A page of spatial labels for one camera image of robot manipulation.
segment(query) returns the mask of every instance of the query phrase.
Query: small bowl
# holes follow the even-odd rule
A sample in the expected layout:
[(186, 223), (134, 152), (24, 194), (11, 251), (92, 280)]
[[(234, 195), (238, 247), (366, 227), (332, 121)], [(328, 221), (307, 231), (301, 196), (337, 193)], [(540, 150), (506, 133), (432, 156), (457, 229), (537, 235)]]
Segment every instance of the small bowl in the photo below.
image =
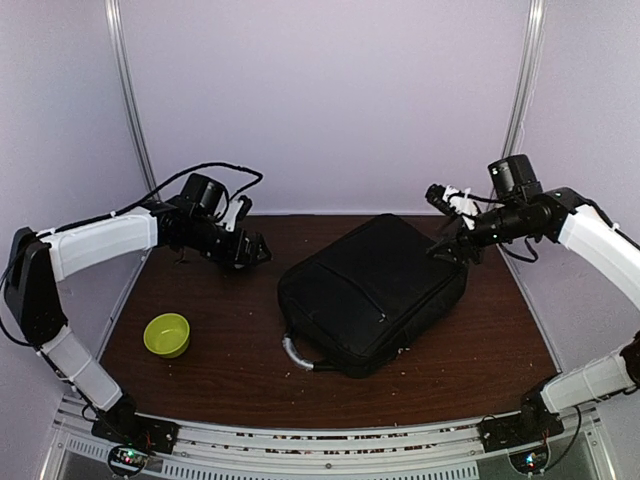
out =
[(176, 358), (189, 346), (189, 322), (177, 313), (154, 318), (144, 329), (144, 345), (163, 358)]

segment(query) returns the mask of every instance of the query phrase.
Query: brown tabletop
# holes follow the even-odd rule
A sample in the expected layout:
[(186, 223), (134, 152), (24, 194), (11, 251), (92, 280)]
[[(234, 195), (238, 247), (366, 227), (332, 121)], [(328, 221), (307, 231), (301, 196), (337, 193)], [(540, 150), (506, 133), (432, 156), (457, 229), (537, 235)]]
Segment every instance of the brown tabletop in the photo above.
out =
[[(410, 425), (517, 409), (522, 393), (555, 373), (536, 324), (495, 248), (471, 268), (467, 292), (409, 351), (373, 376), (310, 373), (282, 349), (276, 284), (289, 267), (366, 217), (250, 217), (273, 260), (227, 272), (195, 252), (188, 263), (151, 255), (102, 358), (142, 413), (254, 427), (351, 428)], [(442, 217), (408, 219), (432, 233)], [(176, 359), (149, 353), (146, 324), (176, 312), (191, 345)], [(300, 350), (311, 356), (308, 346)]]

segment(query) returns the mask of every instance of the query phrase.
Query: grey bag handle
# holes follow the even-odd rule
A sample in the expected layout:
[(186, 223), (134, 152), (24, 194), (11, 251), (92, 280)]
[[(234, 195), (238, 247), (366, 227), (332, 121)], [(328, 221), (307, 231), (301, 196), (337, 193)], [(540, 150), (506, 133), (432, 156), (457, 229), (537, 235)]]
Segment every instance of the grey bag handle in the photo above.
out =
[(300, 352), (298, 352), (298, 349), (293, 343), (292, 335), (289, 332), (285, 333), (284, 337), (282, 337), (282, 346), (284, 347), (284, 351), (287, 353), (293, 364), (298, 368), (301, 368), (308, 372), (335, 372), (338, 370), (335, 366), (333, 366), (326, 360), (322, 360), (320, 362), (312, 362), (311, 360), (307, 360), (302, 355), (300, 355)]

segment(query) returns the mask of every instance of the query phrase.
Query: wire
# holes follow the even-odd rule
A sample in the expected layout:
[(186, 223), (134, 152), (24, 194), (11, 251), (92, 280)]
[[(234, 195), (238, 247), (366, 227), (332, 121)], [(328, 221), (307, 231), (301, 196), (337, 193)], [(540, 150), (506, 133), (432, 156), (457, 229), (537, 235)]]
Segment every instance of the wire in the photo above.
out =
[(517, 254), (515, 252), (512, 252), (507, 247), (505, 247), (504, 244), (502, 244), (502, 243), (499, 244), (499, 247), (504, 253), (509, 255), (511, 258), (515, 258), (516, 260), (520, 260), (522, 262), (536, 263), (538, 261), (538, 259), (540, 258), (540, 256), (538, 255), (538, 252), (535, 251), (533, 246), (529, 243), (529, 237), (526, 237), (524, 239), (524, 244), (526, 245), (527, 250), (529, 250), (529, 253), (531, 254), (531, 257), (525, 257), (524, 255), (519, 255), (519, 254)]
[(87, 403), (87, 404), (82, 408), (82, 413), (81, 413), (82, 418), (84, 418), (87, 422), (90, 422), (90, 423), (96, 423), (97, 419), (92, 420), (92, 419), (87, 418), (87, 417), (85, 416), (85, 413), (87, 413), (87, 409), (89, 409), (89, 408), (91, 408), (91, 404), (90, 404), (90, 403)]
[[(226, 162), (205, 162), (205, 163), (201, 163), (199, 165), (194, 165), (192, 167), (185, 168), (184, 170), (181, 170), (178, 173), (175, 173), (174, 175), (172, 175), (169, 178), (167, 178), (164, 182), (162, 182), (160, 185), (158, 185), (156, 188), (151, 190), (149, 193), (144, 195), (139, 200), (136, 200), (135, 202), (127, 205), (126, 207), (121, 208), (120, 210), (117, 210), (113, 214), (106, 213), (106, 214), (103, 214), (103, 215), (98, 215), (96, 217), (87, 218), (85, 220), (80, 220), (80, 221), (77, 221), (77, 222), (69, 223), (67, 225), (63, 225), (61, 227), (56, 228), (55, 231), (64, 232), (66, 230), (71, 230), (72, 228), (82, 227), (82, 226), (88, 225), (90, 223), (99, 222), (101, 220), (108, 220), (108, 219), (110, 219), (110, 218), (112, 218), (114, 216), (117, 217), (119, 215), (124, 215), (125, 213), (130, 212), (131, 210), (133, 210), (134, 208), (142, 206), (142, 204), (144, 202), (146, 202), (147, 200), (149, 200), (152, 197), (154, 197), (155, 195), (157, 195), (161, 190), (163, 190), (164, 188), (166, 188), (167, 186), (169, 186), (170, 184), (172, 184), (173, 182), (175, 182), (179, 178), (184, 177), (185, 175), (187, 175), (189, 173), (193, 173), (193, 172), (195, 172), (197, 170), (202, 170), (202, 169), (205, 169), (205, 168), (213, 168), (213, 167), (223, 167), (223, 168), (227, 168), (229, 170), (235, 170), (237, 172), (248, 173), (248, 174), (253, 175), (254, 177), (256, 177), (254, 180), (246, 183), (245, 185), (240, 187), (238, 190), (236, 190), (235, 193), (230, 197), (229, 201), (233, 200), (238, 194), (240, 194), (240, 193), (244, 192), (245, 190), (253, 187), (254, 185), (257, 185), (264, 178), (264, 175), (262, 173), (260, 173), (260, 172), (258, 172), (256, 170), (253, 170), (251, 168), (248, 168), (248, 167), (243, 167), (241, 165), (233, 165), (231, 163), (226, 163)], [(227, 194), (225, 196), (225, 199), (228, 198), (228, 195), (229, 195), (229, 192), (227, 192)], [(225, 207), (225, 214), (226, 214), (226, 210), (229, 208), (228, 205), (229, 204), (227, 203), (227, 206)]]
[(501, 200), (494, 200), (492, 198), (479, 197), (478, 195), (473, 195), (472, 193), (456, 192), (456, 193), (452, 193), (450, 196), (451, 197), (470, 198), (471, 200), (475, 200), (476, 202), (489, 203), (489, 204), (491, 204), (491, 203), (503, 204), (504, 203)]
[(578, 439), (578, 434), (580, 433), (580, 428), (582, 427), (582, 412), (580, 412), (580, 409), (578, 407), (573, 407), (573, 408), (575, 408), (576, 412), (578, 413), (578, 426), (576, 427), (576, 431), (573, 434), (573, 437), (571, 437), (571, 441), (569, 442), (569, 445), (567, 445), (567, 448), (564, 449), (564, 452), (562, 452), (562, 454), (558, 458), (556, 458), (555, 462), (553, 462), (548, 467), (545, 467), (542, 470), (543, 473), (547, 473), (549, 470), (551, 470), (556, 465), (558, 465), (562, 461), (562, 459), (568, 455), (569, 451), (571, 450), (571, 447), (573, 447), (573, 444), (576, 443), (576, 440)]
[[(585, 202), (590, 207), (593, 207), (593, 209), (596, 212), (598, 212), (598, 215), (600, 215), (600, 218), (602, 218), (604, 223), (606, 223), (609, 226), (609, 228), (613, 228), (615, 224), (613, 223), (611, 218), (609, 218), (609, 215), (607, 215), (606, 212), (600, 207), (600, 205), (598, 205), (597, 202), (589, 198), (586, 198)], [(615, 229), (615, 232), (618, 235), (620, 235), (622, 238), (624, 238), (627, 242), (629, 242), (631, 245), (633, 245), (636, 248), (636, 250), (640, 250), (640, 245), (638, 245), (638, 243), (636, 243), (629, 235), (627, 235), (626, 233), (618, 229)]]
[(221, 219), (224, 218), (224, 216), (227, 214), (227, 212), (229, 211), (229, 204), (231, 203), (231, 199), (229, 198), (229, 190), (227, 190), (227, 187), (225, 187), (224, 185), (222, 186), (223, 190), (222, 190), (222, 195), (224, 196), (224, 210), (220, 213), (218, 213), (214, 218), (214, 222), (217, 222)]
[(120, 432), (118, 432), (118, 430), (116, 430), (116, 428), (111, 425), (111, 423), (109, 423), (107, 421), (107, 419), (104, 417), (104, 415), (102, 415), (102, 412), (100, 411), (100, 409), (98, 409), (98, 407), (96, 407), (93, 402), (91, 402), (91, 399), (89, 397), (87, 397), (87, 395), (85, 395), (82, 390), (80, 390), (79, 388), (77, 389), (77, 393), (78, 395), (80, 395), (80, 397), (87, 402), (87, 404), (84, 406), (84, 408), (82, 409), (82, 417), (87, 420), (90, 421), (89, 419), (87, 419), (84, 414), (86, 413), (86, 409), (90, 408), (91, 410), (93, 410), (93, 413), (96, 414), (97, 419), (94, 420), (93, 422), (97, 422), (100, 421), (102, 424), (104, 424), (109, 430), (111, 430), (119, 439), (121, 439), (122, 441), (125, 441), (131, 445), (133, 445), (133, 441), (131, 440), (131, 438), (129, 438), (127, 435), (123, 435)]

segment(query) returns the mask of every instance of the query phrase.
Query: black bag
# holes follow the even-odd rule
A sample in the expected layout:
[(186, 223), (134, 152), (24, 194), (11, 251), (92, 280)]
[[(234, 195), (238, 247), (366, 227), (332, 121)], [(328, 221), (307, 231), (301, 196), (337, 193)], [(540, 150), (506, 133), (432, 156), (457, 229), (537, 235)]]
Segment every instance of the black bag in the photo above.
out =
[[(289, 269), (278, 302), (292, 360), (353, 378), (393, 360), (464, 293), (467, 267), (427, 257), (434, 243), (400, 218), (381, 215)], [(295, 335), (326, 360), (300, 358)]]

